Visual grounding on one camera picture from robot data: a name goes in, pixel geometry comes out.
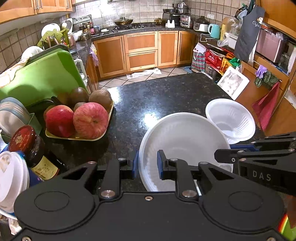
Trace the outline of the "blue paper cup white lid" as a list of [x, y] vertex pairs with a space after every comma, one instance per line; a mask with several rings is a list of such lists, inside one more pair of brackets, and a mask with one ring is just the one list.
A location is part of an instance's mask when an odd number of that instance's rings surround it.
[[16, 198], [28, 188], [41, 183], [23, 156], [18, 152], [4, 151], [1, 153], [1, 210], [14, 213]]

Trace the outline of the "red apple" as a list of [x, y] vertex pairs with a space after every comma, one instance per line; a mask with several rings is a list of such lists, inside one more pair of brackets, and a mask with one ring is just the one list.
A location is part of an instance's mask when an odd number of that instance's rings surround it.
[[74, 112], [73, 123], [77, 134], [84, 139], [95, 139], [103, 135], [109, 121], [106, 109], [95, 102], [88, 102]]
[[73, 124], [74, 112], [66, 105], [57, 105], [45, 114], [47, 130], [61, 138], [68, 138], [75, 133]]

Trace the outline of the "purple rubber glove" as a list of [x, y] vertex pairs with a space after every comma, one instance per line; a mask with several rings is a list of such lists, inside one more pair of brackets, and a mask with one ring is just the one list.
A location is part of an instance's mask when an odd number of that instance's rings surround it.
[[265, 73], [267, 73], [267, 68], [263, 65], [259, 65], [257, 71], [255, 72], [255, 75], [257, 76], [257, 78], [262, 79]]

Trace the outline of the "white framed box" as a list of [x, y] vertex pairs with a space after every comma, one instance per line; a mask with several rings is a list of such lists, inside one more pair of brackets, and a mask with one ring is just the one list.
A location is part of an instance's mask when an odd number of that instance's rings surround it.
[[247, 87], [249, 79], [233, 67], [228, 67], [217, 85], [225, 91], [233, 100]]

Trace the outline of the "green cutting board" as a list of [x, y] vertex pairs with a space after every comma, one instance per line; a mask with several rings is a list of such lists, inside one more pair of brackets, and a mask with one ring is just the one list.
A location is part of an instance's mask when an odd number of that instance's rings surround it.
[[45, 55], [16, 72], [11, 83], [1, 88], [1, 99], [14, 97], [24, 106], [85, 84], [69, 51]]

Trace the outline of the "red shopping bag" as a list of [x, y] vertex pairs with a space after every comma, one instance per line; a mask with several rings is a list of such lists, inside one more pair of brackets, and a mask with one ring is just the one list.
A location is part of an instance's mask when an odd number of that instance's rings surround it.
[[205, 52], [205, 62], [217, 70], [220, 69], [224, 57], [224, 55], [221, 55], [209, 49], [207, 49]]

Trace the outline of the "red apple right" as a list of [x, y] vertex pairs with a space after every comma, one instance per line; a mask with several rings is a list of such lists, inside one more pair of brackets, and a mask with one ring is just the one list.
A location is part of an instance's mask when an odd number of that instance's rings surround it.
[[95, 102], [88, 102], [74, 112], [73, 123], [77, 134], [84, 139], [95, 139], [103, 135], [109, 121], [106, 109]]

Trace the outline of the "red apple left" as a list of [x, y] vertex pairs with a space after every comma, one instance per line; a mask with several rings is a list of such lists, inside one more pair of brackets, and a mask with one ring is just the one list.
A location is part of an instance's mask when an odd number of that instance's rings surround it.
[[68, 138], [75, 133], [73, 124], [74, 112], [66, 105], [57, 105], [45, 114], [47, 130], [61, 138]]

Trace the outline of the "white plastic bowl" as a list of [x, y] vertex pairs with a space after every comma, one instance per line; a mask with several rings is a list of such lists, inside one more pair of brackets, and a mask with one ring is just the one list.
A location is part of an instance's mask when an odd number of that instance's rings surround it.
[[217, 149], [229, 149], [224, 134], [207, 118], [194, 113], [173, 113], [161, 118], [144, 135], [139, 148], [139, 174], [147, 191], [173, 191], [175, 182], [161, 180], [157, 151], [165, 156], [185, 160], [189, 165], [208, 162], [232, 172], [233, 164], [219, 163]]
[[210, 101], [205, 108], [208, 120], [224, 134], [229, 144], [251, 139], [256, 131], [253, 116], [236, 101], [218, 98]]

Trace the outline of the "brown kiwi fruit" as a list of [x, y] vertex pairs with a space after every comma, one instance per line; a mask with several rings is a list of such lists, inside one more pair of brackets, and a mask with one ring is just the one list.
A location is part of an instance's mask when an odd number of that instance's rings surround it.
[[95, 102], [102, 105], [107, 112], [110, 112], [112, 106], [111, 94], [104, 89], [95, 90], [89, 96], [88, 102]]

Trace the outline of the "black wok on stove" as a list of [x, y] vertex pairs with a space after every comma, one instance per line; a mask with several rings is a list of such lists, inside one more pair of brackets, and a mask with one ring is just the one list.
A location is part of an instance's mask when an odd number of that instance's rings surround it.
[[117, 26], [127, 26], [127, 25], [130, 25], [132, 22], [133, 22], [133, 19], [126, 18], [126, 17], [121, 17], [114, 21], [114, 23]]

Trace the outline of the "dark apron hanging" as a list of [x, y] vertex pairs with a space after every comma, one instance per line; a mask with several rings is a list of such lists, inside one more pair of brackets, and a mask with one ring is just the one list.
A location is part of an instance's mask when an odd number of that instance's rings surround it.
[[259, 35], [265, 9], [250, 2], [247, 15], [242, 18], [242, 26], [235, 45], [234, 56], [248, 62]]

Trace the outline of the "red cloth hanging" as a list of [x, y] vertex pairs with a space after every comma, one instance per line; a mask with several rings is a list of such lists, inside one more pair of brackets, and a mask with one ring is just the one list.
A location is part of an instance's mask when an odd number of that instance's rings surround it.
[[278, 98], [280, 84], [277, 82], [272, 89], [264, 97], [254, 102], [251, 106], [258, 118], [260, 127], [263, 131], [266, 130], [270, 118], [273, 114]]

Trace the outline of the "dark jar red lid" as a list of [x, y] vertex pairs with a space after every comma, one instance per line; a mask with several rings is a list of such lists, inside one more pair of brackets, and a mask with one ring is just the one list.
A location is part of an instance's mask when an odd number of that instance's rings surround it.
[[22, 154], [27, 166], [42, 180], [49, 180], [67, 171], [65, 163], [49, 148], [30, 125], [20, 127], [12, 136], [8, 150]]

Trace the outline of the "silver toaster oven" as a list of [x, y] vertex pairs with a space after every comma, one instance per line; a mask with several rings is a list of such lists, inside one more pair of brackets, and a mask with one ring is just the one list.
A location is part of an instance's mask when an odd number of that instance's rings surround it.
[[278, 63], [280, 61], [281, 54], [287, 42], [287, 37], [281, 32], [279, 32], [279, 34], [280, 37], [261, 29], [257, 40], [256, 52], [273, 63]]

